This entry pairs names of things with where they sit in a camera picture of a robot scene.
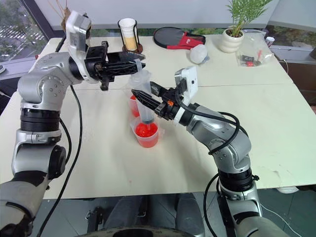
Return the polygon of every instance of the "white ball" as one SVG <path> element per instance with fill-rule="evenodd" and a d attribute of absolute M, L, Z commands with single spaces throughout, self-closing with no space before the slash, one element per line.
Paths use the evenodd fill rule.
<path fill-rule="evenodd" d="M 207 57 L 207 48 L 204 44 L 199 44 L 191 49 L 190 59 L 193 63 L 200 64 Z"/>

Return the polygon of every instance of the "white cup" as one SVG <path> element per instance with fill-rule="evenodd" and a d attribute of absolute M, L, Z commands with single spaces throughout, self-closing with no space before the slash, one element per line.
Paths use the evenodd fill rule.
<path fill-rule="evenodd" d="M 127 50 L 134 51 L 137 49 L 136 40 L 134 37 L 134 25 L 136 21 L 132 18 L 124 18 L 121 19 L 119 22 L 119 27 L 122 32 L 123 40 L 125 43 L 125 47 Z M 137 37 L 137 29 L 135 27 L 135 36 Z"/>

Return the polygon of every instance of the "white table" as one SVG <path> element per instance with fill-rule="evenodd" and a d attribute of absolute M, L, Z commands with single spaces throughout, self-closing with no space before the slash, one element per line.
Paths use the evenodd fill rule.
<path fill-rule="evenodd" d="M 144 47 L 147 39 L 140 39 Z M 147 46 L 147 49 L 159 51 L 155 45 Z M 177 66 L 168 70 L 174 73 L 179 69 Z M 283 75 L 283 69 L 277 62 L 271 67 L 277 75 Z M 234 70 L 238 72 L 244 68 L 235 65 Z M 268 75 L 271 70 L 263 70 L 262 73 Z M 156 73 L 164 74 L 158 69 Z M 217 172 L 205 146 L 198 143 L 184 127 L 175 127 L 171 121 L 160 119 L 163 137 L 153 148 L 140 147 L 129 127 L 130 113 L 125 94 L 120 89 L 113 89 L 122 86 L 119 78 L 116 78 L 117 83 L 110 84 L 112 89 L 107 92 L 93 87 L 95 85 L 84 89 L 87 83 L 76 86 L 83 112 L 83 142 L 63 198 L 204 191 L 209 179 Z M 291 79 L 286 74 L 283 82 L 275 79 L 280 80 L 279 83 L 251 84 L 249 77 L 245 79 L 248 85 L 238 85 L 238 81 L 243 79 L 235 79 L 236 84 L 233 85 L 200 87 L 194 102 L 216 111 L 233 113 L 239 118 L 252 143 L 251 168 L 254 174 L 260 176 L 257 182 L 259 189 L 316 183 L 316 116 L 296 86 L 289 83 Z M 170 81 L 165 78 L 157 81 L 162 85 L 174 84 L 173 75 Z M 5 134 L 0 138 L 1 183 L 12 178 L 10 165 L 15 130 L 20 123 L 20 99 L 15 93 L 0 117 L 0 134 Z M 75 153 L 79 116 L 71 92 L 66 94 L 61 117 L 70 131 Z M 67 144 L 63 135 L 59 145 L 67 149 Z M 51 182 L 45 198 L 58 196 L 65 176 Z"/>
<path fill-rule="evenodd" d="M 253 85 L 253 84 L 280 84 L 293 83 L 276 58 L 260 67 L 239 67 L 235 54 L 226 54 L 217 48 L 220 35 L 206 36 L 206 46 L 210 60 L 201 66 L 197 66 L 199 86 L 222 86 L 222 85 Z M 109 42 L 109 52 L 121 51 L 122 41 L 118 37 L 92 38 L 91 46 L 101 45 L 101 41 Z M 55 52 L 60 39 L 51 39 L 41 55 Z M 146 70 L 152 73 L 152 80 L 165 86 L 175 86 L 174 73 L 187 66 L 194 65 L 187 54 L 188 50 L 170 50 L 159 47 L 152 37 L 140 37 L 144 47 L 143 54 L 146 59 Z M 67 51 L 68 42 L 61 51 Z M 127 84 L 128 76 L 116 77 L 110 84 L 110 89 L 120 89 Z M 76 89 L 99 89 L 99 84 L 81 83 Z"/>

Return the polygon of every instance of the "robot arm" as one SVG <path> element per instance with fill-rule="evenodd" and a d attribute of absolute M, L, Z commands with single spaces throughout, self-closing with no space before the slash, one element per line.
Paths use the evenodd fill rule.
<path fill-rule="evenodd" d="M 224 119 L 221 113 L 199 104 L 189 104 L 197 91 L 196 77 L 195 68 L 190 67 L 176 72 L 176 89 L 166 89 L 151 82 L 152 94 L 161 97 L 162 102 L 140 90 L 132 90 L 132 93 L 142 104 L 154 110 L 158 117 L 185 126 L 211 152 L 224 144 L 233 135 L 235 128 L 218 120 Z M 179 100 L 188 105 L 190 111 L 184 110 Z M 196 115 L 201 114 L 196 112 L 212 118 Z M 219 173 L 221 194 L 218 195 L 218 203 L 227 234 L 240 237 L 285 237 L 287 235 L 280 228 L 262 217 L 255 184 L 257 177 L 252 175 L 250 168 L 250 149 L 248 136 L 240 130 L 230 144 L 212 154 Z"/>
<path fill-rule="evenodd" d="M 57 145 L 61 138 L 60 110 L 68 86 L 101 82 L 107 90 L 115 76 L 137 72 L 132 52 L 107 53 L 108 43 L 86 47 L 91 23 L 72 12 L 67 29 L 72 29 L 70 52 L 51 53 L 40 58 L 34 69 L 20 78 L 21 128 L 16 132 L 13 179 L 1 184 L 0 235 L 25 236 L 51 180 L 65 170 L 66 150 Z"/>

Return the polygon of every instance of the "white wall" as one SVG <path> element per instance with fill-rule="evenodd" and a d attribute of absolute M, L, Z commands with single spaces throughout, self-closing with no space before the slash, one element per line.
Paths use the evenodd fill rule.
<path fill-rule="evenodd" d="M 61 19 L 48 1 L 59 10 L 55 0 L 35 0 L 54 30 Z M 279 0 L 269 3 L 267 12 L 250 26 L 263 28 Z M 66 0 L 59 0 L 65 6 Z M 139 27 L 228 27 L 232 24 L 226 5 L 229 0 L 68 0 L 70 10 L 86 12 L 94 28 L 117 28 L 121 18 L 131 17 Z"/>
<path fill-rule="evenodd" d="M 280 0 L 269 25 L 316 32 L 316 0 Z"/>

